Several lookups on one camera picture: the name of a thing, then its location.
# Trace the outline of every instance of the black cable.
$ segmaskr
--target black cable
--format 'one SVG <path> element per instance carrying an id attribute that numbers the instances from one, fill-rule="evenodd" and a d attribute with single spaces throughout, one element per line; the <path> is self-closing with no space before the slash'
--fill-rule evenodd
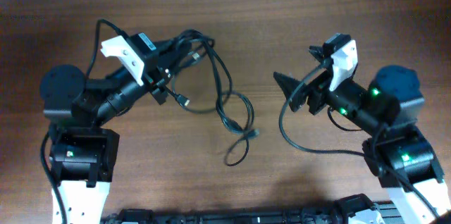
<path id="1" fill-rule="evenodd" d="M 41 153 L 40 153 L 41 164 L 42 164 L 42 167 L 44 168 L 44 172 L 47 175 L 47 178 L 49 179 L 51 188 L 53 189 L 53 191 L 55 193 L 55 197 L 56 197 L 56 200 L 59 205 L 59 211 L 61 213 L 61 218 L 63 219 L 63 224 L 67 224 L 68 219 L 66 216 L 66 211 L 64 210 L 64 204 L 63 204 L 63 200 L 61 198 L 61 194 L 59 193 L 59 190 L 58 190 L 58 185 L 56 184 L 54 177 L 51 175 L 49 167 L 47 165 L 47 161 L 45 160 L 45 145 L 47 144 L 47 140 L 49 140 L 49 132 L 47 132 L 45 134 L 44 139 L 42 140 Z"/>
<path id="2" fill-rule="evenodd" d="M 113 23 L 110 23 L 109 21 L 107 21 L 105 19 L 99 19 L 97 21 L 96 32 L 95 32 L 95 37 L 94 37 L 94 51 L 92 52 L 91 62 L 89 63 L 89 66 L 86 70 L 86 78 L 89 78 L 89 74 L 91 74 L 92 68 L 94 67 L 94 64 L 96 62 L 97 50 L 99 49 L 100 25 L 102 23 L 111 27 L 116 32 L 116 34 L 118 34 L 118 35 L 124 34 L 124 32 L 120 28 L 118 28 L 116 25 L 114 25 Z"/>
<path id="3" fill-rule="evenodd" d="M 335 121 L 335 119 L 333 119 L 333 116 L 332 116 L 333 111 L 334 111 L 334 109 L 331 106 L 329 106 L 329 108 L 327 109 L 327 116 L 329 117 L 332 124 L 334 124 L 334 126 L 336 126 L 338 129 L 344 130 L 345 132 L 359 132 L 362 130 L 362 129 L 347 129 L 341 125 L 338 125 L 338 123 Z"/>
<path id="4" fill-rule="evenodd" d="M 374 160 L 376 160 L 376 164 L 380 163 L 379 161 L 379 157 L 376 154 L 376 145 L 378 143 L 379 138 L 381 137 L 381 134 L 383 131 L 385 131 L 387 129 L 387 124 L 386 123 L 381 123 L 380 125 L 378 125 L 377 129 L 376 129 L 376 133 L 374 134 L 373 139 L 371 140 L 371 155 L 373 156 Z M 380 177 L 382 174 L 380 172 L 380 169 L 378 167 L 378 177 Z"/>
<path id="5" fill-rule="evenodd" d="M 354 156 L 360 156 L 364 157 L 365 159 L 374 162 L 378 167 L 381 167 L 385 172 L 389 172 L 391 175 L 393 175 L 401 184 L 403 184 L 407 189 L 413 191 L 418 198 L 426 205 L 426 207 L 429 209 L 429 211 L 436 217 L 439 218 L 436 209 L 429 203 L 429 201 L 420 193 L 419 190 L 417 190 L 413 184 L 408 181 L 407 178 L 404 178 L 401 176 L 396 170 L 392 169 L 391 167 L 385 165 L 384 163 L 381 163 L 377 161 L 377 158 L 371 158 L 370 156 L 365 155 L 364 153 L 358 152 L 358 151 L 352 151 L 352 150 L 346 150 L 346 149 L 337 149 L 337 150 L 318 150 L 318 149 L 308 149 L 306 147 L 302 147 L 295 142 L 293 142 L 288 135 L 285 132 L 285 129 L 283 128 L 283 116 L 285 115 L 285 112 L 287 110 L 288 104 L 292 101 L 296 93 L 301 89 L 302 85 L 311 78 L 313 75 L 315 75 L 317 72 L 319 72 L 323 68 L 327 68 L 330 65 L 331 61 L 326 59 L 323 61 L 322 64 L 317 66 L 315 69 L 313 69 L 310 73 L 308 73 L 299 83 L 299 85 L 296 87 L 296 89 L 292 92 L 290 97 L 285 101 L 285 103 L 282 106 L 282 110 L 280 111 L 279 115 L 279 129 L 280 133 L 282 133 L 283 138 L 296 149 L 299 149 L 301 151 L 313 153 L 313 154 L 349 154 Z M 376 139 L 373 139 L 373 144 L 375 144 L 378 141 L 379 136 L 381 135 L 382 131 L 386 129 L 386 126 L 382 125 L 379 126 L 378 131 L 375 133 Z"/>
<path id="6" fill-rule="evenodd" d="M 213 70 L 214 81 L 215 81 L 215 86 L 216 86 L 216 94 L 217 94 L 215 107 L 208 108 L 208 109 L 202 109 L 202 110 L 195 110 L 195 109 L 186 107 L 186 105 L 181 105 L 181 106 L 184 110 L 192 112 L 192 113 L 196 113 L 196 114 L 205 114 L 205 113 L 210 113 L 210 112 L 216 111 L 218 113 L 219 117 L 221 118 L 221 121 L 223 122 L 225 128 L 227 128 L 227 130 L 234 132 L 236 134 L 242 135 L 241 138 L 239 138 L 235 143 L 233 143 L 228 148 L 227 153 L 224 156 L 224 164 L 226 164 L 227 166 L 236 166 L 237 164 L 241 163 L 246 158 L 247 153 L 249 152 L 249 140 L 255 138 L 259 134 L 258 130 L 252 129 L 252 125 L 254 123 L 254 117 L 255 117 L 254 108 L 252 107 L 250 100 L 245 95 L 233 91 L 232 77 L 230 76 L 230 73 L 229 73 L 226 65 L 224 64 L 224 62 L 221 60 L 219 55 L 213 49 L 214 44 L 215 44 L 214 39 L 207 37 L 196 30 L 186 30 L 186 31 L 182 32 L 178 37 L 176 37 L 174 42 L 175 42 L 176 49 L 178 49 L 178 47 L 180 47 L 182 44 L 186 44 L 186 43 L 191 43 L 191 44 L 199 43 L 199 45 L 196 46 L 196 48 L 194 48 L 191 52 L 189 52 L 186 55 L 186 57 L 191 56 L 191 58 L 189 58 L 186 62 L 184 62 L 181 66 L 178 66 L 178 68 L 176 68 L 174 70 L 174 76 L 173 76 L 172 83 L 171 83 L 172 91 L 168 91 L 168 92 L 177 99 L 178 94 L 176 94 L 176 91 L 175 91 L 175 79 L 177 78 L 177 75 L 183 69 L 197 65 L 204 57 L 206 57 L 206 56 L 209 57 L 209 59 L 211 61 L 211 67 Z M 201 51 L 202 49 L 204 50 L 204 52 L 201 53 L 201 55 L 199 55 L 198 58 L 195 58 L 193 56 L 193 54 L 197 53 L 198 51 Z M 222 69 L 224 70 L 224 72 L 227 76 L 227 79 L 229 82 L 229 84 L 228 84 L 229 88 L 227 91 L 222 90 L 221 77 L 219 75 L 218 68 L 216 67 L 216 61 L 222 67 Z M 229 100 L 230 95 L 238 96 L 245 103 L 246 110 L 247 110 L 247 122 L 244 127 L 241 127 L 236 121 L 229 118 L 224 111 L 224 104 L 227 102 L 227 100 Z M 243 141 L 246 142 L 246 150 L 245 150 L 243 156 L 237 162 L 229 163 L 228 162 L 229 154 L 240 142 L 243 142 Z"/>

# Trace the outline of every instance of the white bracket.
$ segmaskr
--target white bracket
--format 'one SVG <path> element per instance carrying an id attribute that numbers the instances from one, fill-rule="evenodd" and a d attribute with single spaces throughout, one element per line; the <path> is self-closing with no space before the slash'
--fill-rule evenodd
<path id="1" fill-rule="evenodd" d="M 349 41 L 330 57 L 333 59 L 333 77 L 329 91 L 332 92 L 343 80 L 351 77 L 357 67 L 357 45 L 355 40 Z"/>
<path id="2" fill-rule="evenodd" d="M 451 210 L 448 188 L 444 182 L 438 183 L 433 178 L 417 182 L 414 187 L 431 203 L 438 214 L 443 215 Z M 435 220 L 432 213 L 414 192 L 405 192 L 401 187 L 387 188 L 387 192 L 405 223 L 429 224 Z"/>
<path id="3" fill-rule="evenodd" d="M 122 36 L 103 41 L 101 46 L 100 51 L 105 57 L 118 57 L 119 61 L 121 61 L 128 72 L 134 77 L 136 83 L 139 86 L 144 84 L 141 79 L 142 72 L 144 71 L 144 62 Z"/>
<path id="4" fill-rule="evenodd" d="M 356 212 L 355 216 L 353 216 L 352 218 L 349 217 L 347 222 L 349 224 L 385 224 L 385 221 L 383 221 L 382 219 L 381 213 L 379 213 L 379 211 L 377 210 L 371 209 Z"/>
<path id="5" fill-rule="evenodd" d="M 110 191 L 109 182 L 96 182 L 96 187 L 86 187 L 86 182 L 62 181 L 58 187 L 64 204 L 68 224 L 99 224 L 106 197 Z M 54 203 L 53 224 L 61 224 L 60 208 L 52 190 Z"/>

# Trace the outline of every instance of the wood grain surface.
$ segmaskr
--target wood grain surface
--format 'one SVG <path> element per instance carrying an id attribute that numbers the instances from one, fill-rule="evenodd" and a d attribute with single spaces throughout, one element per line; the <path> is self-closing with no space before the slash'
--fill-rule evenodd
<path id="1" fill-rule="evenodd" d="M 217 114 L 187 113 L 172 99 L 163 106 L 150 95 L 140 99 L 105 126 L 121 141 L 104 216 L 132 207 L 183 213 L 286 208 L 358 193 L 387 199 L 362 159 L 297 151 L 278 129 L 285 99 L 273 71 L 301 78 L 316 65 L 308 46 L 336 32 L 356 39 L 355 80 L 363 86 L 382 66 L 418 72 L 426 98 L 418 124 L 450 182 L 451 0 L 0 0 L 0 10 L 0 223 L 51 222 L 50 184 L 38 154 L 48 125 L 39 83 L 60 64 L 86 69 L 98 18 L 153 40 L 187 28 L 214 37 L 235 89 L 255 108 L 261 132 L 245 161 L 229 168 L 223 155 L 237 135 Z M 101 39 L 113 36 L 102 29 Z M 119 65 L 100 56 L 92 76 L 103 77 Z M 212 106 L 209 63 L 186 70 L 177 88 L 192 107 Z M 239 99 L 225 111 L 245 121 Z M 360 150 L 368 137 L 340 131 L 326 111 L 315 117 L 288 112 L 285 128 L 296 142 L 317 149 Z"/>

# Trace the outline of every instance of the cable connector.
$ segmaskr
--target cable connector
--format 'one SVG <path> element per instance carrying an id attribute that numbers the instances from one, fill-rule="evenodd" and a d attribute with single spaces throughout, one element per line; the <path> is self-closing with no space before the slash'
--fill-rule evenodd
<path id="1" fill-rule="evenodd" d="M 247 139 L 254 139 L 255 137 L 260 135 L 260 130 L 259 129 L 253 129 L 250 132 L 248 132 L 245 137 L 247 137 Z"/>
<path id="2" fill-rule="evenodd" d="M 175 94 L 174 98 L 182 107 L 186 107 L 190 103 L 190 100 L 181 94 Z"/>

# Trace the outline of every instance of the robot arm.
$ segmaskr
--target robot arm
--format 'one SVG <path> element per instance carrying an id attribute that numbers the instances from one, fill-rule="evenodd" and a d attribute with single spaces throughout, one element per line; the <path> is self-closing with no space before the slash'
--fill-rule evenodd
<path id="1" fill-rule="evenodd" d="M 118 39 L 123 42 L 111 42 Z M 177 70 L 190 49 L 191 44 L 174 46 L 173 40 L 153 44 L 143 33 L 129 37 L 123 32 L 102 43 L 105 56 L 123 53 L 119 58 L 123 66 L 104 79 L 89 79 L 70 65 L 52 68 L 44 76 L 40 94 L 51 121 L 50 173 L 58 187 L 58 195 L 52 190 L 53 224 L 60 224 L 63 214 L 67 223 L 100 222 L 119 144 L 117 133 L 100 126 L 130 110 L 148 92 L 163 104 L 170 72 Z M 183 96 L 174 97 L 182 106 L 187 103 Z"/>
<path id="2" fill-rule="evenodd" d="M 432 146 L 415 126 L 424 104 L 416 73 L 387 66 L 364 89 L 352 80 L 357 47 L 349 35 L 336 34 L 322 47 L 311 46 L 309 51 L 326 70 L 308 85 L 274 73 L 292 111 L 307 103 L 309 112 L 316 115 L 330 106 L 370 134 L 361 155 L 405 223 L 430 223 L 436 215 L 451 210 L 443 170 Z"/>

